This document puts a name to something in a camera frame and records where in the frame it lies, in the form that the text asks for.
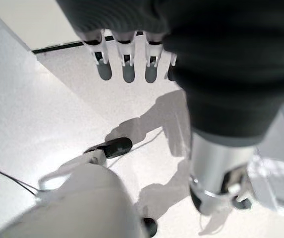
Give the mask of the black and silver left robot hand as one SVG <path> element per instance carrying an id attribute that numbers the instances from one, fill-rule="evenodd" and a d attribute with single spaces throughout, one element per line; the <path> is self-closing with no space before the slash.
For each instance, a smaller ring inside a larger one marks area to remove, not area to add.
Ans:
<path id="1" fill-rule="evenodd" d="M 203 215 L 243 190 L 244 169 L 284 104 L 284 0 L 60 0 L 75 33 L 142 30 L 176 55 L 191 126 L 190 194 Z"/>

